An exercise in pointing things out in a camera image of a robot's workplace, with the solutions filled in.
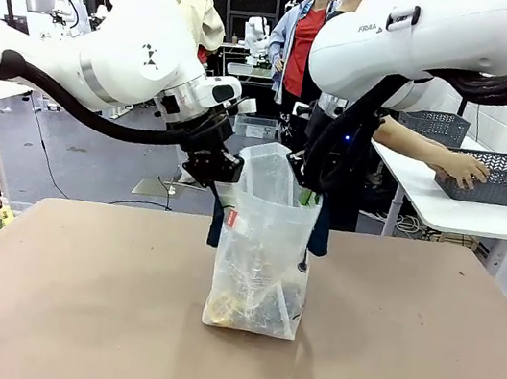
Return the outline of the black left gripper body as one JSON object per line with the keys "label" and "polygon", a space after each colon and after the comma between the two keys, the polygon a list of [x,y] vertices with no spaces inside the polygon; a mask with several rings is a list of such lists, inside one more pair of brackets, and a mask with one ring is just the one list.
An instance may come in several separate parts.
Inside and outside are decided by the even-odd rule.
{"label": "black left gripper body", "polygon": [[167,144],[179,146],[192,160],[233,166],[225,146],[233,130],[225,108],[213,107],[191,120],[167,125]]}

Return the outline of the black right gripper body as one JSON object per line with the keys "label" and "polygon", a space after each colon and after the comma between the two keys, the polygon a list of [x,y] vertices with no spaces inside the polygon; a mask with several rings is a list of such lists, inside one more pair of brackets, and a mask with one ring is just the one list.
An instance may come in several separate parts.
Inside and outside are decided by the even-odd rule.
{"label": "black right gripper body", "polygon": [[302,167],[303,186],[317,192],[340,187],[369,155],[370,140],[384,119],[376,113],[345,110],[310,122]]}

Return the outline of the person left hand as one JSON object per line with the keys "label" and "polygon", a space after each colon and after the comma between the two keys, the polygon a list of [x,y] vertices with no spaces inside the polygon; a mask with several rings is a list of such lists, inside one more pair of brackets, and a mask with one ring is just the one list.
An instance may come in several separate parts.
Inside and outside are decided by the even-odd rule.
{"label": "person left hand", "polygon": [[470,154],[460,154],[444,150],[438,160],[429,164],[441,179],[455,179],[458,188],[472,190],[476,181],[485,183],[489,176],[488,168]]}

